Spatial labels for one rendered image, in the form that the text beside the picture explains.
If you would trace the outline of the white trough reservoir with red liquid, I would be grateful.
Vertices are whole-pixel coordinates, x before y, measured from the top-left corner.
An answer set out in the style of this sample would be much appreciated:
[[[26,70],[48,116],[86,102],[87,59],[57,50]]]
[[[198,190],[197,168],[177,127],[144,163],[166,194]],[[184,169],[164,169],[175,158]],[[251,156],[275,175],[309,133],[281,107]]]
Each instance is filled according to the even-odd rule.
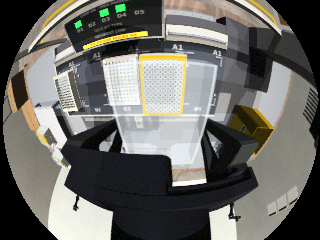
[[[59,150],[59,149],[62,149],[62,147],[64,146],[64,144],[62,144],[62,143],[59,143],[59,142],[57,142],[57,144],[56,144],[56,148]]]

